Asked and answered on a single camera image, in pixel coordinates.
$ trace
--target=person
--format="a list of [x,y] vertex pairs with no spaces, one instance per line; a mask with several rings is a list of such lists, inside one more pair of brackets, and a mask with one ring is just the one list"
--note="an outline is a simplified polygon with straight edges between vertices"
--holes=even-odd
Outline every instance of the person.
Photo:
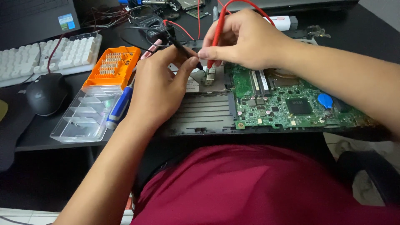
[[[292,71],[400,135],[400,65],[292,40],[251,10],[227,15],[219,45],[212,47],[216,23],[198,57]],[[176,75],[167,68],[170,63],[180,67]],[[197,63],[196,56],[185,61],[173,46],[138,62],[126,118],[55,225],[120,224],[143,152],[178,109]],[[155,174],[137,199],[132,224],[399,221],[397,208],[361,206],[351,190],[304,155],[272,146],[222,145],[197,149]]]

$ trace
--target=red wire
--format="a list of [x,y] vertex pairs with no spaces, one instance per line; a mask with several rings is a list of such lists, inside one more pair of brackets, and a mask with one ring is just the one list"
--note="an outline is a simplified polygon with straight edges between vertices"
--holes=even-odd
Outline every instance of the red wire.
[[168,20],[168,22],[169,22],[169,23],[172,23],[172,24],[174,24],[174,25],[177,25],[178,27],[180,27],[185,33],[187,33],[187,34],[189,35],[189,37],[190,37],[192,40],[194,40],[194,39],[192,38],[192,36],[191,36],[183,27],[181,27],[179,24],[174,23],[174,22],[169,21],[169,20]]
[[60,36],[60,38],[58,39],[58,43],[57,43],[56,47],[54,48],[53,52],[51,53],[51,55],[50,55],[50,57],[49,57],[49,61],[47,62],[47,71],[48,71],[49,73],[50,73],[50,61],[51,61],[51,58],[53,57],[54,53],[56,52],[56,50],[57,50],[57,48],[58,48],[58,45],[60,44],[61,39],[64,37],[65,34],[66,34],[66,33],[63,33],[63,34]]
[[[220,39],[220,35],[222,32],[222,28],[224,27],[224,22],[225,22],[225,12],[226,12],[226,7],[231,4],[232,2],[246,2],[249,3],[251,6],[253,6],[254,8],[256,8],[256,10],[258,10],[265,18],[267,18],[267,20],[273,25],[275,26],[274,22],[271,20],[271,18],[262,10],[260,9],[258,6],[256,6],[253,2],[249,1],[249,0],[230,0],[229,2],[226,3],[226,5],[224,5],[224,7],[221,10],[221,14],[220,14],[220,18],[218,20],[218,24],[217,24],[217,28],[215,29],[215,35],[214,35],[214,41],[212,43],[212,46],[217,46],[218,45],[218,41]],[[207,68],[211,68],[212,65],[214,64],[214,60],[208,60],[207,61]]]
[[220,1],[220,0],[217,0],[220,4],[221,4],[221,6],[224,6],[224,4]]
[[197,0],[197,19],[199,21],[199,37],[197,40],[200,40],[200,0]]

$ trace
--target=screwdriver handle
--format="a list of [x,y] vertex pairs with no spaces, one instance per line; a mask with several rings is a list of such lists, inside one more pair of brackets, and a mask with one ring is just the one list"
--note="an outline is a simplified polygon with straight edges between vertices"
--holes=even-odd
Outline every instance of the screwdriver handle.
[[129,107],[129,101],[132,98],[133,88],[127,86],[121,97],[118,99],[117,103],[115,104],[114,108],[112,108],[108,118],[106,120],[106,127],[111,130],[115,130],[118,124],[123,120],[125,117],[126,109]]

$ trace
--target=maroon shirt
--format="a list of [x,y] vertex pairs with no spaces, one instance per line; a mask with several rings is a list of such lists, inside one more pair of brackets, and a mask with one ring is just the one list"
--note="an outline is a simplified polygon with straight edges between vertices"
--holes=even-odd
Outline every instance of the maroon shirt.
[[360,205],[314,160],[271,146],[195,150],[144,187],[132,225],[400,224],[399,209]]

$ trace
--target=white tile floor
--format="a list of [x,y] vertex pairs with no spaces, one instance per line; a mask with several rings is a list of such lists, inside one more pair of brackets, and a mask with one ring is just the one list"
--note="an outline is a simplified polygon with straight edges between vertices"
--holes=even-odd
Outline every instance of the white tile floor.
[[[0,208],[0,216],[4,216],[7,219],[13,221],[27,223],[32,225],[46,225],[53,223],[59,213],[54,212],[43,212],[43,211],[32,211],[22,209],[6,209]],[[130,209],[124,211],[124,216],[121,221],[121,225],[129,225],[133,218],[133,212]],[[0,218],[0,225],[16,225],[15,223],[3,220]]]

